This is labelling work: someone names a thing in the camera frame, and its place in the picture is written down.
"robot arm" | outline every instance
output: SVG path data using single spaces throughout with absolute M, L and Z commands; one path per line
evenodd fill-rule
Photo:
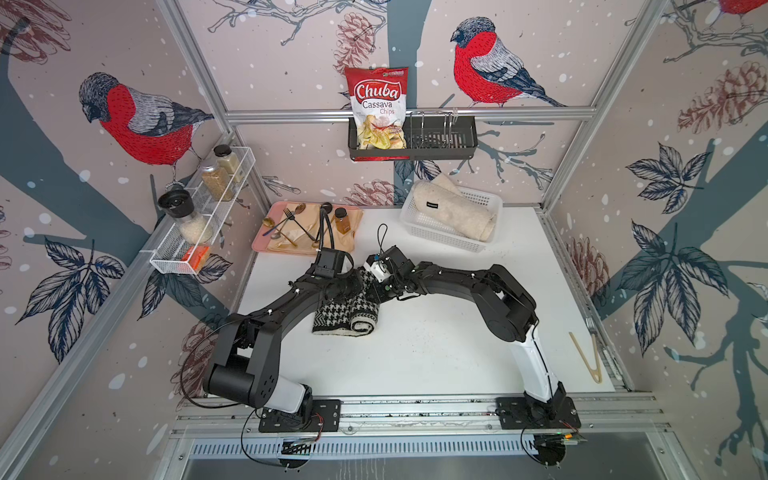
M 291 291 L 256 312 L 230 315 L 227 322 L 233 323 L 220 331 L 203 380 L 204 391 L 254 408 L 266 406 L 294 414 L 296 429 L 306 425 L 312 390 L 280 376 L 280 343 L 300 320 L 325 302 L 351 298 L 364 290 L 357 270 L 341 273 L 345 257 L 349 254 L 322 248 L 315 263 L 291 283 Z M 380 257 L 370 256 L 366 269 L 379 281 L 365 291 L 367 299 L 374 303 L 429 293 L 475 302 L 485 325 L 511 344 L 523 375 L 528 414 L 555 418 L 566 397 L 562 383 L 548 371 L 538 347 L 536 303 L 503 266 L 475 271 L 430 262 L 415 266 L 392 247 Z M 253 354 L 249 359 L 237 354 L 237 348 L 251 346 Z

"small bottle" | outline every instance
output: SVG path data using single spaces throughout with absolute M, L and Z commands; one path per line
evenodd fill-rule
M 336 228 L 339 230 L 339 233 L 344 234 L 349 232 L 349 217 L 346 214 L 346 208 L 337 208 L 333 215 L 336 217 Z
M 203 166 L 203 182 L 214 201 L 228 202 L 234 198 L 230 189 L 230 176 L 218 163 Z
M 207 243 L 214 235 L 207 218 L 195 211 L 188 191 L 171 190 L 157 199 L 157 205 L 173 217 L 179 233 L 187 242 L 193 245 Z
M 217 157 L 219 165 L 227 171 L 228 174 L 234 175 L 235 183 L 238 184 L 245 177 L 245 173 L 240 169 L 240 159 L 237 158 L 229 145 L 217 145 L 214 147 L 214 155 Z

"white plastic basket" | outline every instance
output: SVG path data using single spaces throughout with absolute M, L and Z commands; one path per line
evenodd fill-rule
M 499 228 L 499 223 L 502 217 L 502 207 L 504 202 L 498 195 L 487 194 L 479 190 L 473 190 L 466 187 L 458 187 L 458 190 L 462 192 L 464 198 L 474 202 L 478 205 L 490 210 L 496 214 L 496 226 L 488 237 L 487 242 L 481 242 L 479 240 L 473 240 L 461 235 L 452 227 L 438 222 L 437 220 L 428 217 L 416 209 L 415 202 L 413 200 L 413 191 L 408 193 L 405 203 L 402 205 L 400 211 L 400 221 L 406 226 L 408 232 L 414 237 L 426 238 L 433 242 L 444 243 L 451 247 L 461 248 L 470 252 L 481 252 L 486 245 L 493 242 L 496 237 L 496 231 Z

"brown bottle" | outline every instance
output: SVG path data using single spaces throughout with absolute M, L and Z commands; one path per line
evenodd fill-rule
M 346 214 L 346 208 L 337 208 L 333 216 L 336 218 L 336 229 L 339 233 L 345 234 L 349 232 L 349 216 Z

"salt shaker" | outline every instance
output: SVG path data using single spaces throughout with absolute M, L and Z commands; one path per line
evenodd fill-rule
M 207 243 L 214 235 L 208 220 L 196 212 L 192 196 L 184 189 L 171 190 L 157 199 L 157 205 L 170 215 L 181 236 L 189 243 Z

